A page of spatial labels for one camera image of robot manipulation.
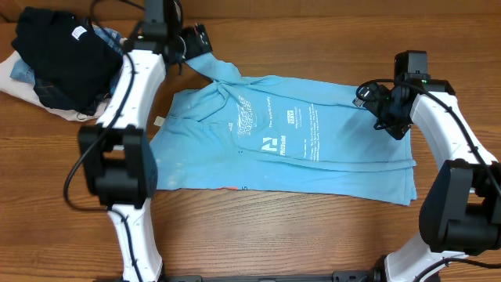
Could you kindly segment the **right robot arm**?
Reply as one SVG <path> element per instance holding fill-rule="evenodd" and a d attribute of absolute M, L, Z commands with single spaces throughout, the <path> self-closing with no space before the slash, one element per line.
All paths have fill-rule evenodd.
<path fill-rule="evenodd" d="M 500 162 L 467 124 L 450 83 L 429 75 L 427 53 L 397 54 L 394 77 L 362 83 L 353 103 L 394 139 L 415 125 L 438 166 L 420 209 L 419 232 L 382 256 L 364 279 L 439 281 L 440 271 L 453 263 L 499 269 L 475 256 L 500 248 Z"/>

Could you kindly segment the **light blue printed t-shirt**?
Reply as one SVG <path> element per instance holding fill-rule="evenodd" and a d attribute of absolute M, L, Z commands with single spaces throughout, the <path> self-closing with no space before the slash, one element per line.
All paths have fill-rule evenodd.
<path fill-rule="evenodd" d="M 162 190 L 330 193 L 407 205 L 417 197 L 409 137 L 374 128 L 355 88 L 279 76 L 244 77 L 206 54 L 210 79 L 174 95 L 151 141 Z"/>

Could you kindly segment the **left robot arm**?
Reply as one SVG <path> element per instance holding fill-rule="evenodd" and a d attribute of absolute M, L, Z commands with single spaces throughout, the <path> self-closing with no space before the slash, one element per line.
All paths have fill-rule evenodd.
<path fill-rule="evenodd" d="M 78 132 L 88 191 L 96 212 L 114 225 L 123 273 L 121 281 L 165 281 L 164 262 L 153 232 L 151 202 L 157 191 L 157 163 L 146 127 L 157 90 L 171 65 L 211 52 L 202 24 L 183 25 L 179 0 L 147 1 L 144 19 L 121 44 L 123 64 L 111 101 L 93 126 Z"/>

